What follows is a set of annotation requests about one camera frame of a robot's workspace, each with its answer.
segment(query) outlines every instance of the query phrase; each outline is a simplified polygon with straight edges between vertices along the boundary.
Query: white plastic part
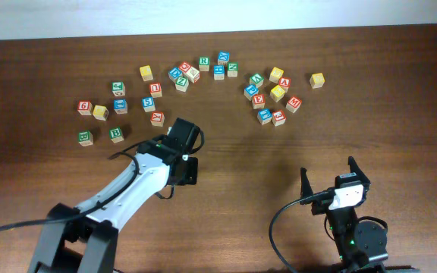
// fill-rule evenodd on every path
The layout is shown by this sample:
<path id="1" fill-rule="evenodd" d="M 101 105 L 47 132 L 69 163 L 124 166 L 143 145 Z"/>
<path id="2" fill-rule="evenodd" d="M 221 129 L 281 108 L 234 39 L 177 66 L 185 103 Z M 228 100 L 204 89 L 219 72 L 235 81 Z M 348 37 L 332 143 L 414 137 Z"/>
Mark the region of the white plastic part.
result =
<path id="1" fill-rule="evenodd" d="M 89 214 L 88 218 L 97 222 L 108 220 L 114 228 L 121 231 L 139 207 L 166 186 L 170 166 L 165 165 L 160 158 L 150 154 L 137 154 L 136 160 L 140 164 L 141 175 L 138 174 L 134 182 L 121 195 L 102 209 Z M 108 199 L 132 178 L 134 169 L 134 163 L 131 162 L 107 187 L 90 199 L 78 204 L 76 208 L 83 212 L 94 207 L 97 201 Z"/>
<path id="2" fill-rule="evenodd" d="M 362 201 L 363 185 L 355 185 L 335 189 L 335 196 L 333 196 L 333 203 L 328 207 L 329 210 L 346 208 L 348 206 L 355 206 Z"/>

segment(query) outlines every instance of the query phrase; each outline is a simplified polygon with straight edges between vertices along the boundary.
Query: brown tabletop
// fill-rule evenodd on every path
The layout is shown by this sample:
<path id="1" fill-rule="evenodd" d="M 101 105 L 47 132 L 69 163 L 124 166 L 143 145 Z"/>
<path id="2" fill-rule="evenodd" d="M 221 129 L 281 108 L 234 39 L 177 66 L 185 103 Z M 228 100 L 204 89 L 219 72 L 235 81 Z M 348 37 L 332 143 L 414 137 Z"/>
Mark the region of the brown tabletop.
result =
<path id="1" fill-rule="evenodd" d="M 186 93 L 175 89 L 171 68 L 198 67 L 200 56 L 214 65 L 219 51 L 238 62 L 238 77 L 202 72 Z M 147 64 L 151 82 L 139 75 Z M 269 98 L 273 67 L 292 80 L 278 103 Z M 320 89 L 309 84 L 315 72 L 325 75 Z M 265 77 L 260 93 L 267 108 L 285 111 L 285 124 L 259 124 L 244 97 L 253 73 Z M 113 110 L 114 80 L 126 86 L 126 115 Z M 141 107 L 152 82 L 163 88 L 155 103 L 165 127 L 153 127 Z M 285 110 L 291 96 L 303 100 L 295 114 Z M 79 100 L 106 105 L 108 120 L 80 115 Z M 119 235 L 116 268 L 282 269 L 268 227 L 299 197 L 300 167 L 320 191 L 348 172 L 352 155 L 372 181 L 357 214 L 389 224 L 386 264 L 437 272 L 437 25 L 0 42 L 0 225 L 91 197 L 129 163 L 108 155 L 165 133 L 178 117 L 205 132 L 198 184 L 144 203 Z M 113 144 L 108 130 L 117 126 L 125 141 Z M 93 146 L 77 142 L 83 130 Z M 340 262 L 322 222 L 296 206 L 276 223 L 278 248 L 298 268 Z M 0 233 L 0 272 L 27 270 L 40 230 Z"/>

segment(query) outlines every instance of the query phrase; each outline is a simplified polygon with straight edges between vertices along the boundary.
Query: white wall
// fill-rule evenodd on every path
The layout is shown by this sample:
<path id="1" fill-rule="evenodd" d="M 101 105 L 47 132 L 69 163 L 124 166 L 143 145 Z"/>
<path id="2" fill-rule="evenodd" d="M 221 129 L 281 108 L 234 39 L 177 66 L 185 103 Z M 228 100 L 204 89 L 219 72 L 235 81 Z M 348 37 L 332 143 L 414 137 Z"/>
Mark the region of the white wall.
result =
<path id="1" fill-rule="evenodd" d="M 437 23 L 437 0 L 0 0 L 0 39 Z"/>

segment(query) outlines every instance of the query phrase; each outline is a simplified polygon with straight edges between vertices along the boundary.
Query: wood grain surface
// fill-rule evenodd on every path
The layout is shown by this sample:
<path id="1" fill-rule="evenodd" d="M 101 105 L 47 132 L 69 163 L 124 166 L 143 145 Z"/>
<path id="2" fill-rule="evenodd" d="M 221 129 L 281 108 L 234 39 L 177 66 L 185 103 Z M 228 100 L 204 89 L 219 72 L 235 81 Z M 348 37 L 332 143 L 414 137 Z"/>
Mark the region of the wood grain surface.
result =
<path id="1" fill-rule="evenodd" d="M 201 73 L 186 93 L 168 71 L 182 61 L 231 53 L 239 77 Z M 149 64 L 163 97 L 165 128 L 152 127 L 139 66 Z M 292 79 L 279 103 L 303 100 L 284 125 L 261 126 L 244 97 L 248 77 L 274 67 Z M 311 89 L 311 73 L 325 85 Z M 127 115 L 112 110 L 110 83 L 123 80 Z M 107 121 L 81 116 L 77 101 L 106 105 Z M 356 27 L 164 36 L 0 42 L 0 224 L 43 218 L 56 203 L 75 206 L 129 163 L 108 155 L 166 131 L 181 117 L 200 126 L 206 145 L 196 186 L 171 200 L 149 199 L 122 230 L 116 268 L 125 272 L 250 272 L 283 269 L 267 236 L 269 222 L 300 195 L 300 167 L 314 191 L 333 186 L 354 156 L 372 181 L 358 215 L 389 224 L 387 265 L 437 272 L 437 25 Z M 125 141 L 113 144 L 110 128 Z M 77 133 L 90 130 L 93 146 Z M 309 206 L 293 207 L 275 239 L 298 268 L 339 262 Z M 0 233 L 0 272 L 24 272 L 41 227 Z M 82 245 L 73 246 L 82 250 Z"/>

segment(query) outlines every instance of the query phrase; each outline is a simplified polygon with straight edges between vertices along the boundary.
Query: toy block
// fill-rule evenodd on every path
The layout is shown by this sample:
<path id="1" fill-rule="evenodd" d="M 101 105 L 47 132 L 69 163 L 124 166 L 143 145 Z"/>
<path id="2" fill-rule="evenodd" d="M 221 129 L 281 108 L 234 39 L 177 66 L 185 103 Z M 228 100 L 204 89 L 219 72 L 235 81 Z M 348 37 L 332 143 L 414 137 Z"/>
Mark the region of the toy block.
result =
<path id="1" fill-rule="evenodd" d="M 269 76 L 269 80 L 273 83 L 278 83 L 278 80 L 282 78 L 282 74 L 285 72 L 282 69 L 274 67 L 271 71 L 271 75 Z"/>
<path id="2" fill-rule="evenodd" d="M 118 143 L 124 140 L 124 136 L 122 135 L 122 130 L 119 127 L 111 129 L 109 131 L 109 136 L 113 143 Z"/>
<path id="3" fill-rule="evenodd" d="M 94 111 L 92 112 L 92 115 L 94 116 L 94 118 L 100 121 L 107 121 L 107 117 L 109 116 L 109 111 L 105 106 L 96 105 L 96 107 L 94 107 Z"/>
<path id="4" fill-rule="evenodd" d="M 144 81 L 152 80 L 151 67 L 149 65 L 140 67 L 141 77 Z"/>
<path id="5" fill-rule="evenodd" d="M 151 113 L 151 124 L 153 126 L 163 127 L 164 123 L 165 123 L 165 114 L 158 111 L 154 111 L 153 113 Z"/>
<path id="6" fill-rule="evenodd" d="M 266 97 L 264 95 L 254 95 L 252 96 L 252 108 L 261 109 L 266 105 Z"/>
<path id="7" fill-rule="evenodd" d="M 198 60 L 198 69 L 200 69 L 200 71 L 210 71 L 210 58 L 200 57 Z"/>
<path id="8" fill-rule="evenodd" d="M 182 64 L 180 64 L 180 66 L 178 67 L 178 69 L 183 73 L 183 75 L 185 75 L 191 68 L 191 65 L 188 64 L 186 61 L 184 61 Z"/>
<path id="9" fill-rule="evenodd" d="M 249 84 L 253 84 L 257 88 L 261 87 L 263 83 L 264 83 L 264 78 L 261 75 L 259 75 L 259 73 L 254 74 L 249 79 Z"/>
<path id="10" fill-rule="evenodd" d="M 143 109 L 145 112 L 155 111 L 155 102 L 152 100 L 152 97 L 147 97 L 142 99 Z"/>
<path id="11" fill-rule="evenodd" d="M 114 100 L 114 111 L 118 114 L 127 114 L 127 102 L 125 99 Z"/>
<path id="12" fill-rule="evenodd" d="M 94 144 L 94 139 L 89 131 L 79 133 L 79 144 L 82 146 L 88 146 Z"/>
<path id="13" fill-rule="evenodd" d="M 174 85 L 176 86 L 176 90 L 186 92 L 189 85 L 188 79 L 179 77 Z"/>
<path id="14" fill-rule="evenodd" d="M 257 119 L 264 125 L 272 120 L 272 115 L 269 109 L 263 109 L 257 113 Z"/>
<path id="15" fill-rule="evenodd" d="M 170 77 L 170 80 L 172 80 L 173 83 L 176 83 L 176 79 L 181 77 L 183 73 L 181 72 L 181 70 L 178 69 L 178 67 L 173 67 L 173 69 L 168 72 L 168 75 Z"/>
<path id="16" fill-rule="evenodd" d="M 223 65 L 215 65 L 213 67 L 213 78 L 215 80 L 224 80 L 225 79 L 225 69 Z"/>
<path id="17" fill-rule="evenodd" d="M 219 52 L 218 53 L 218 65 L 227 65 L 228 59 L 231 57 L 231 54 L 228 52 Z"/>
<path id="18" fill-rule="evenodd" d="M 185 73 L 185 77 L 191 82 L 196 83 L 198 79 L 200 79 L 200 71 L 194 67 L 190 67 L 190 69 Z"/>
<path id="19" fill-rule="evenodd" d="M 325 83 L 323 73 L 316 73 L 311 75 L 310 84 L 312 88 L 320 88 Z"/>
<path id="20" fill-rule="evenodd" d="M 301 106 L 301 100 L 295 96 L 293 96 L 288 103 L 286 104 L 286 109 L 295 113 Z"/>
<path id="21" fill-rule="evenodd" d="M 280 99 L 282 99 L 285 96 L 285 91 L 280 86 L 274 86 L 273 89 L 271 89 L 271 98 L 275 102 L 279 102 Z"/>
<path id="22" fill-rule="evenodd" d="M 286 115 L 282 110 L 272 113 L 272 123 L 274 126 L 279 126 L 286 122 Z"/>
<path id="23" fill-rule="evenodd" d="M 77 111 L 79 111 L 81 115 L 92 115 L 92 108 L 92 103 L 89 101 L 80 101 Z"/>
<path id="24" fill-rule="evenodd" d="M 247 99 L 251 100 L 252 96 L 256 95 L 259 92 L 257 87 L 255 87 L 253 84 L 250 84 L 248 87 L 244 89 L 244 96 L 246 96 Z"/>
<path id="25" fill-rule="evenodd" d="M 149 85 L 149 92 L 151 93 L 151 96 L 153 98 L 163 97 L 163 93 L 162 93 L 162 90 L 161 90 L 161 84 L 160 83 L 151 83 Z"/>
<path id="26" fill-rule="evenodd" d="M 236 77 L 239 72 L 238 63 L 228 63 L 227 64 L 227 77 Z"/>
<path id="27" fill-rule="evenodd" d="M 112 92 L 114 96 L 125 96 L 126 95 L 126 86 L 124 86 L 123 82 L 113 82 L 112 83 Z"/>
<path id="28" fill-rule="evenodd" d="M 291 79 L 282 77 L 279 79 L 278 85 L 287 93 L 289 86 L 291 86 Z"/>

